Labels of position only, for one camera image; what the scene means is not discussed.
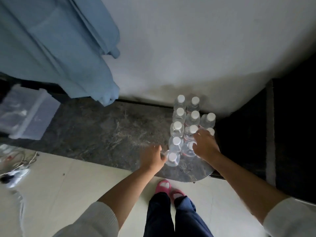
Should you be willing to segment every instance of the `gray vertical strip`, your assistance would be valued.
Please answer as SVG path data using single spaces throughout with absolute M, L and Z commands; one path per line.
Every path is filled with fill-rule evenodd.
M 274 98 L 273 98 L 273 82 L 270 80 L 266 85 L 267 102 L 266 102 L 266 117 L 267 117 L 267 135 L 266 135 L 266 181 L 272 185 L 276 185 L 276 156 L 274 143 Z

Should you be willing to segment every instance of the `pink slipper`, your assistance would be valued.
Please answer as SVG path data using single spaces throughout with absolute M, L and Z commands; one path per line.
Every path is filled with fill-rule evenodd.
M 170 197 L 173 204 L 174 204 L 174 200 L 175 200 L 175 198 L 173 197 L 174 194 L 181 194 L 181 195 L 185 196 L 185 194 L 181 190 L 177 190 L 177 189 L 172 190 L 169 197 Z
M 169 196 L 169 193 L 170 193 L 170 190 L 171 190 L 171 184 L 169 183 L 169 188 L 167 188 L 167 187 L 164 187 L 164 186 L 160 186 L 161 183 L 169 183 L 169 181 L 166 180 L 166 179 L 160 181 L 157 184 L 155 194 L 157 194 L 159 192 L 165 192 Z

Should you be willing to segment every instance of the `person's left hand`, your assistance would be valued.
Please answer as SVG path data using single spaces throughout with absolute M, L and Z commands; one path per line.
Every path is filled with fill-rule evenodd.
M 161 146 L 151 145 L 141 150 L 140 168 L 152 171 L 156 174 L 163 167 L 167 160 L 166 156 L 160 156 Z

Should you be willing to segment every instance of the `wall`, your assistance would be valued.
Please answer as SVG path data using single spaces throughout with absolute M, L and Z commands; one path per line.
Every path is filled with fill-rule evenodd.
M 106 56 L 121 98 L 201 96 L 235 111 L 314 41 L 316 0 L 103 0 L 121 32 Z

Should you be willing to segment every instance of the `plastic bottle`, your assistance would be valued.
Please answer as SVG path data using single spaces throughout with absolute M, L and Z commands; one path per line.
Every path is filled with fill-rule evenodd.
M 173 137 L 182 137 L 184 133 L 184 126 L 181 122 L 176 121 L 170 126 L 170 135 Z
M 192 98 L 191 103 L 186 107 L 187 113 L 192 113 L 193 111 L 200 111 L 200 98 L 195 96 Z
M 185 141 L 183 147 L 181 149 L 181 154 L 187 157 L 194 157 L 197 156 L 193 151 L 193 144 L 196 143 L 195 141 L 188 140 Z
M 184 141 L 194 140 L 193 134 L 198 131 L 198 127 L 196 125 L 187 126 L 184 129 Z
M 193 111 L 192 113 L 189 113 L 186 115 L 185 125 L 186 126 L 191 126 L 191 125 L 199 126 L 200 120 L 201 120 L 200 113 L 198 111 Z
M 173 152 L 171 150 L 167 150 L 165 152 L 165 155 L 167 156 L 166 165 L 175 167 L 180 162 L 180 153 L 179 152 Z
M 215 130 L 213 128 L 207 128 L 211 135 L 215 135 Z
M 183 146 L 183 139 L 180 137 L 170 137 L 169 139 L 169 150 L 174 152 L 180 152 Z
M 215 118 L 216 115 L 214 113 L 202 115 L 199 127 L 205 130 L 207 128 L 213 128 L 215 126 Z
M 176 111 L 173 112 L 172 122 L 179 121 L 181 124 L 185 123 L 186 113 L 183 108 L 179 107 Z
M 177 99 L 174 100 L 173 110 L 177 110 L 178 108 L 183 108 L 185 110 L 185 97 L 184 95 L 178 95 Z

